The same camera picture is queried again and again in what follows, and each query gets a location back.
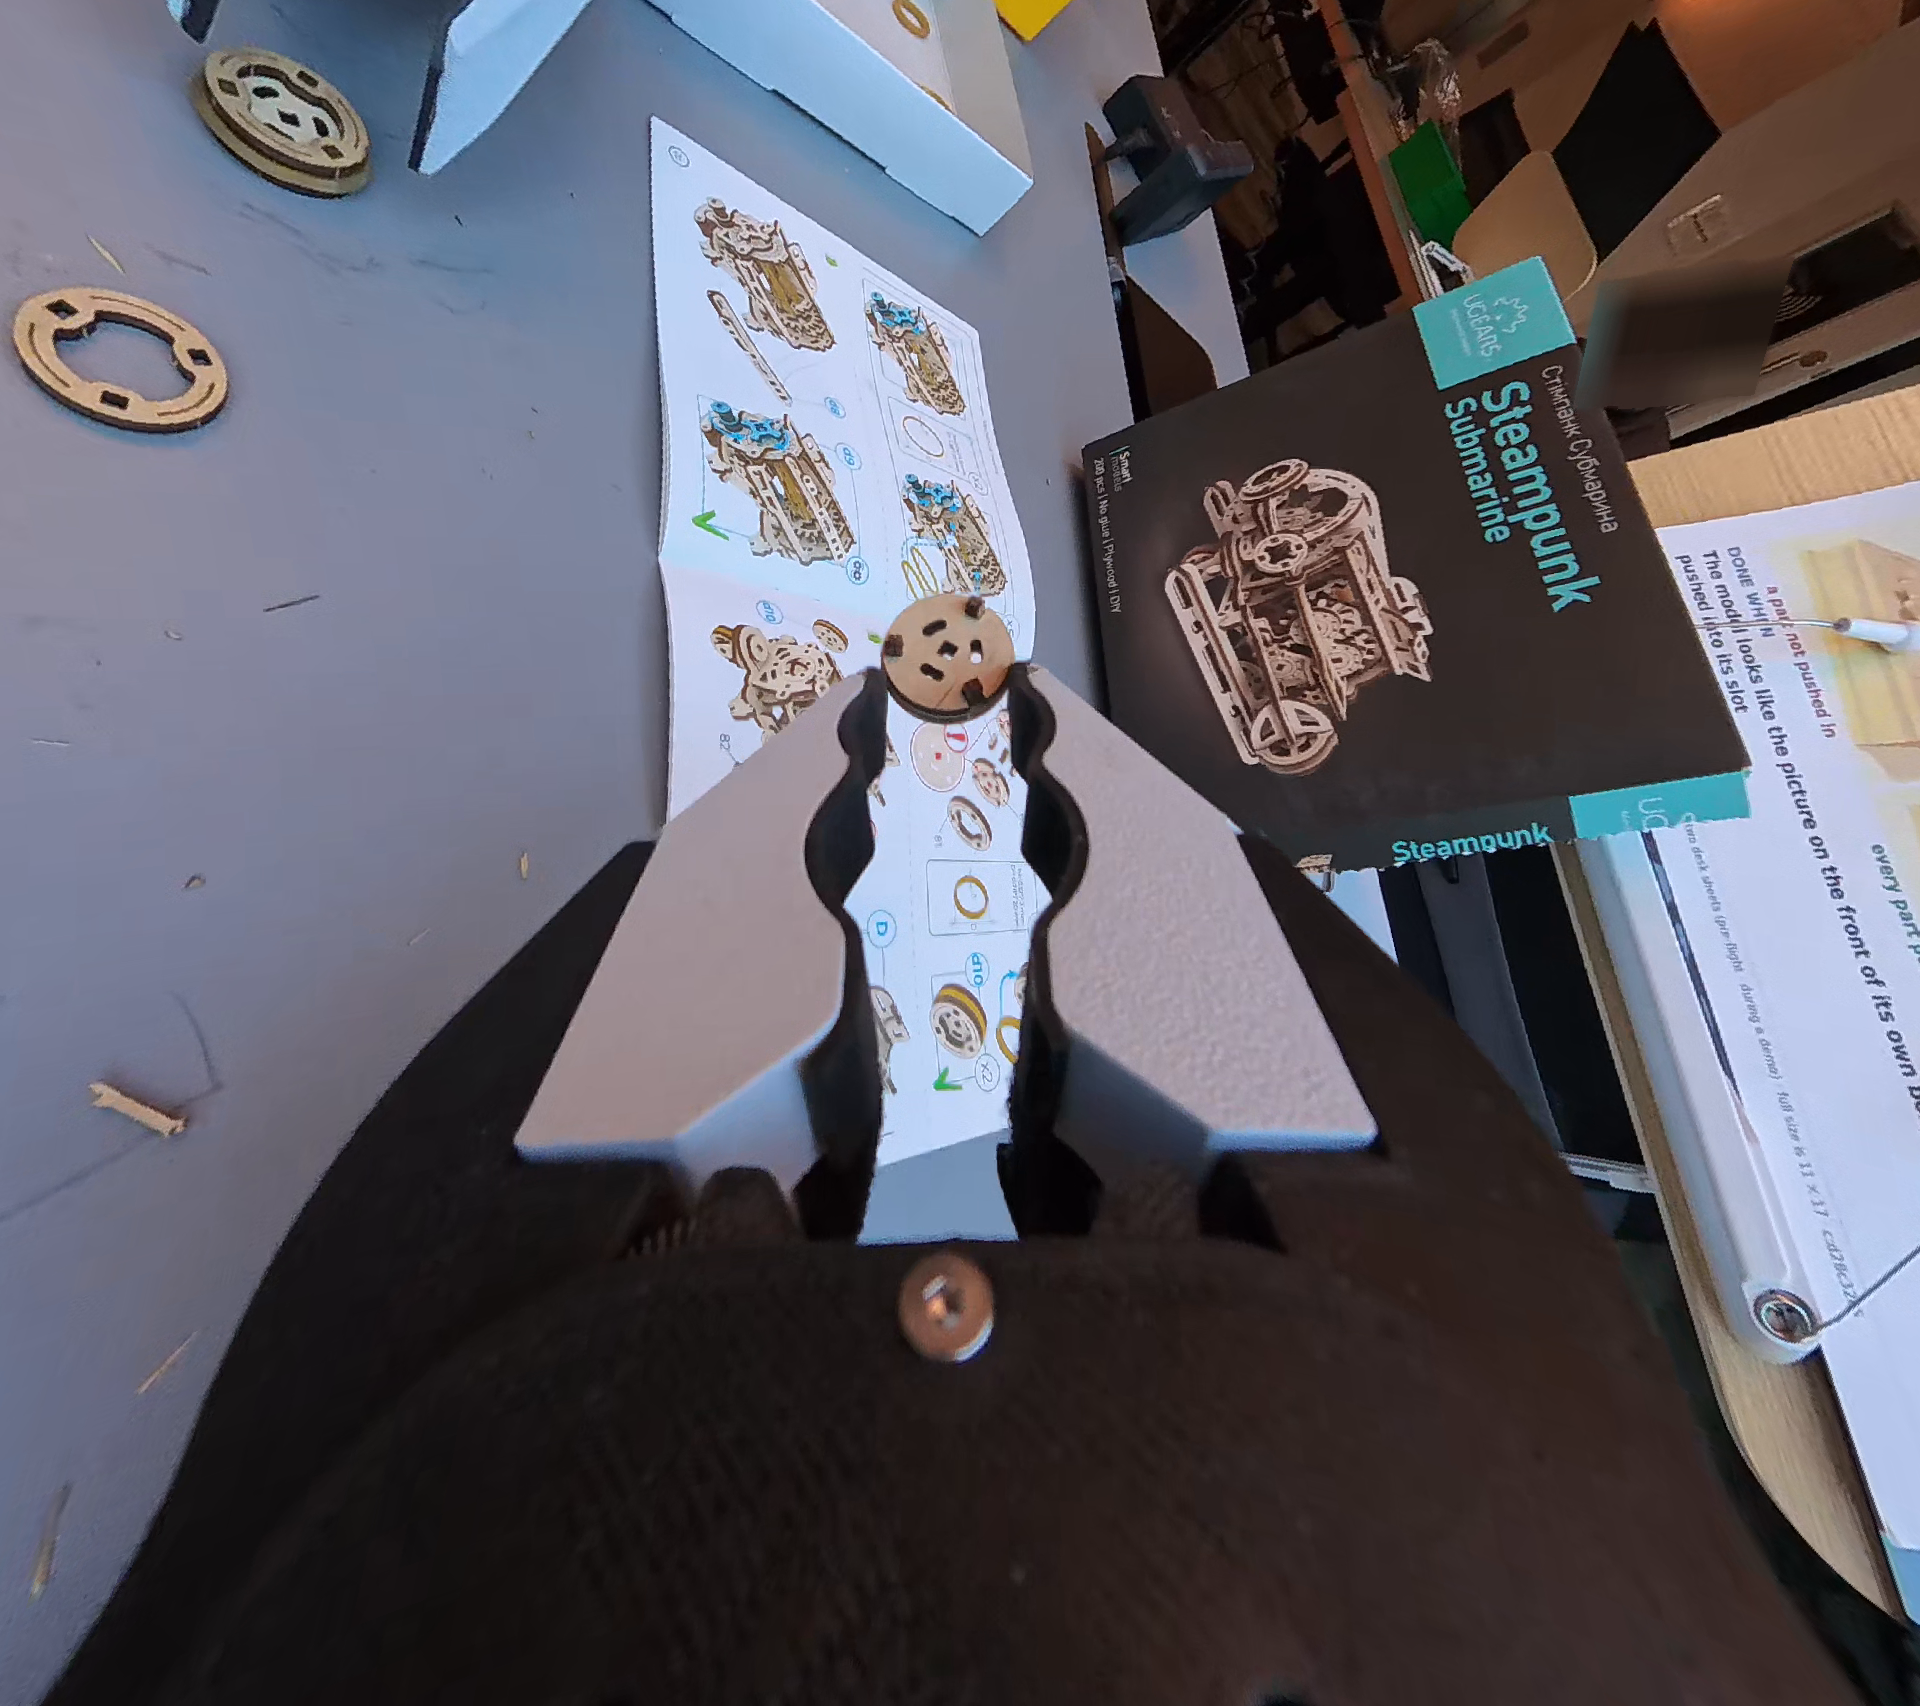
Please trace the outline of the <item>grey desk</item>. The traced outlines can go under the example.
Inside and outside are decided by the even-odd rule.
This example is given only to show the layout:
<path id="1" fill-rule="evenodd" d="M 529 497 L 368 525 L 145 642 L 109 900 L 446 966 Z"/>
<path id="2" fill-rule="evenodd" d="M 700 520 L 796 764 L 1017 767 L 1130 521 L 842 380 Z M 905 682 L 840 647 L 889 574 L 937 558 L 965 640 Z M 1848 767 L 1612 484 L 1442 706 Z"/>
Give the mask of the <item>grey desk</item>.
<path id="1" fill-rule="evenodd" d="M 665 809 L 659 116 L 980 334 L 1039 598 L 1102 699 L 1081 446 L 1128 390 L 1084 124 L 1146 0 L 1005 50 L 1036 181 L 984 238 L 641 0 L 593 0 L 444 172 L 454 0 L 225 0 L 373 135 L 237 164 L 162 0 L 4 0 L 4 320 L 116 282 L 230 373 L 86 423 L 4 344 L 4 1702 L 123 1573 L 230 1332 L 396 1072 Z"/>

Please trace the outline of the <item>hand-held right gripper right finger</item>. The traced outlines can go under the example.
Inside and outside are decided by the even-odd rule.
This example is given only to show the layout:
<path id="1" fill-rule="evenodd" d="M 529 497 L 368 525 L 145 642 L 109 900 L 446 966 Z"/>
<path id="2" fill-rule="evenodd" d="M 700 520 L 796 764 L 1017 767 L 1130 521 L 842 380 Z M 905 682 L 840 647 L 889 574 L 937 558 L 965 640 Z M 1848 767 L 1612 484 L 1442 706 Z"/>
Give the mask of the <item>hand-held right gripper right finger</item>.
<path id="1" fill-rule="evenodd" d="M 1012 1136 L 1017 1234 L 1077 1234 L 1141 1165 L 1352 1150 L 1378 1124 L 1236 825 L 1048 671 L 1006 681 L 1026 785 L 1031 935 Z"/>

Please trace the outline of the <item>scattered wood chips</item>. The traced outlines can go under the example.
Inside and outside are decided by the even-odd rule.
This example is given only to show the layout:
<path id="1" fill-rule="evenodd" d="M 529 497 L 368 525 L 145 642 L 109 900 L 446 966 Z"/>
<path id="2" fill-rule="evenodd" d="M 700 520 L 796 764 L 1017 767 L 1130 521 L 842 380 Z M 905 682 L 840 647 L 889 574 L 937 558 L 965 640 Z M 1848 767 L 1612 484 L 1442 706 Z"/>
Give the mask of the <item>scattered wood chips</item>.
<path id="1" fill-rule="evenodd" d="M 4 1614 L 77 1610 L 320 1163 L 542 900 L 535 406 L 476 299 L 192 275 L 181 434 L 4 413 Z"/>

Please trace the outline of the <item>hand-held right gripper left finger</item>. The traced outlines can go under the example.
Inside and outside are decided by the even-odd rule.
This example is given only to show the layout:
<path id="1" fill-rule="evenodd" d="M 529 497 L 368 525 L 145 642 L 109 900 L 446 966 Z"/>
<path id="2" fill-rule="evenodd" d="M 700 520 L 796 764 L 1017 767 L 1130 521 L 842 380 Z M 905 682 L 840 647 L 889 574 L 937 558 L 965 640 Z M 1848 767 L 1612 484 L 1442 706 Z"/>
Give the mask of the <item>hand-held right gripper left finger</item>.
<path id="1" fill-rule="evenodd" d="M 889 699 L 859 671 L 659 833 L 522 1117 L 529 1161 L 756 1168 L 853 1240 L 876 1172 L 876 1016 L 847 894 L 874 855 Z"/>

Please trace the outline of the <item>wooden slotted disc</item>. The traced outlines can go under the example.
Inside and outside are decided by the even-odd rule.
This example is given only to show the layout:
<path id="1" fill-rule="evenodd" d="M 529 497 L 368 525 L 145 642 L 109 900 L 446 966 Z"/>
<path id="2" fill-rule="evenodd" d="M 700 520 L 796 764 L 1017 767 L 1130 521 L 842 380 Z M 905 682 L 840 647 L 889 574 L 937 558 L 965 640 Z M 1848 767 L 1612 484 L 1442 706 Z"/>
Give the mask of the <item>wooden slotted disc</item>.
<path id="1" fill-rule="evenodd" d="M 207 54 L 187 88 L 207 130 L 260 176 L 302 195 L 372 184 L 372 138 L 349 98 L 308 64 L 264 47 Z"/>

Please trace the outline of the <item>black desktop device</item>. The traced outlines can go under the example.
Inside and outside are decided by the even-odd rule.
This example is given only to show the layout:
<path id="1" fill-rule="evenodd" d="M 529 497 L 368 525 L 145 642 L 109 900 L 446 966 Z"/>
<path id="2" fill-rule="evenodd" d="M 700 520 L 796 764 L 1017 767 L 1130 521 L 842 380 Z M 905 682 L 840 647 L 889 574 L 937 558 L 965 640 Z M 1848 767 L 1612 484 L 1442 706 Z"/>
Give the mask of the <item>black desktop device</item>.
<path id="1" fill-rule="evenodd" d="M 1211 133 L 1173 77 L 1123 80 L 1104 116 L 1114 138 L 1102 159 L 1127 160 L 1134 172 L 1111 212 L 1122 247 L 1185 228 L 1253 170 L 1249 149 Z"/>

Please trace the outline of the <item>wooden disc with pegs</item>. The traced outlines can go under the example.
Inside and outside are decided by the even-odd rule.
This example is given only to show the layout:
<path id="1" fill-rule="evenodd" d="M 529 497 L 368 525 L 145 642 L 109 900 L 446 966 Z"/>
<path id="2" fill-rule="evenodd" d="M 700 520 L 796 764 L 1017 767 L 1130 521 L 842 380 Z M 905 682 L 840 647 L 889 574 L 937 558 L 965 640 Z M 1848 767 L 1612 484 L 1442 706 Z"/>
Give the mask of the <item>wooden disc with pegs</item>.
<path id="1" fill-rule="evenodd" d="M 901 709 L 964 724 L 991 709 L 1019 661 L 1001 615 L 978 591 L 937 591 L 905 606 L 881 642 L 881 672 Z"/>

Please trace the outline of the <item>laminated instruction sheet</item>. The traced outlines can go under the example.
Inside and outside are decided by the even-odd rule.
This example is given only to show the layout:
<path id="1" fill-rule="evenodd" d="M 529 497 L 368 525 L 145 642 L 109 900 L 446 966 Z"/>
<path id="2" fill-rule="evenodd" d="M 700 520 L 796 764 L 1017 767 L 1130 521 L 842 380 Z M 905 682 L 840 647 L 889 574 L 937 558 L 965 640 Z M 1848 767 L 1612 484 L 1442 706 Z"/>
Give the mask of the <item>laminated instruction sheet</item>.
<path id="1" fill-rule="evenodd" d="M 1918 1543 L 1915 483 L 1671 525 L 1746 815 L 1652 838 L 1889 1546 Z"/>

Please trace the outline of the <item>assembly instruction booklet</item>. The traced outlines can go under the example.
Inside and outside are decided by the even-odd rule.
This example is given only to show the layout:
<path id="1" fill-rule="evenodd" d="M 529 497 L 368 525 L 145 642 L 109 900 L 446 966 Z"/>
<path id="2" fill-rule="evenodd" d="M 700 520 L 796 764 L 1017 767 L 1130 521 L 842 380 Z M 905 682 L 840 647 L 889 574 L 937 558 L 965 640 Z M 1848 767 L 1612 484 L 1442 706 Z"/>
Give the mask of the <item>assembly instruction booklet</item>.
<path id="1" fill-rule="evenodd" d="M 1021 653 L 1038 605 L 976 329 L 658 117 L 652 212 L 679 812 L 876 665 L 909 605 L 978 596 Z M 1005 1128 L 1046 901 L 1006 706 L 896 709 L 887 734 L 876 854 L 849 897 L 879 1165 Z"/>

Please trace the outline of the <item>black model kit box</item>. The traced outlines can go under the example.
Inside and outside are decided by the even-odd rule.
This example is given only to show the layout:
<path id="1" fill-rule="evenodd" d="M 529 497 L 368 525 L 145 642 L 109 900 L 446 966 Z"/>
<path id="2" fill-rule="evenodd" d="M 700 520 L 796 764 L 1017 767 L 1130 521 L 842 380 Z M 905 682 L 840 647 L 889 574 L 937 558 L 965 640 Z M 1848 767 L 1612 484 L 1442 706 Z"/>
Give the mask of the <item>black model kit box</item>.
<path id="1" fill-rule="evenodd" d="M 1542 260 L 1084 446 L 1110 714 L 1337 870 L 1749 810 Z"/>

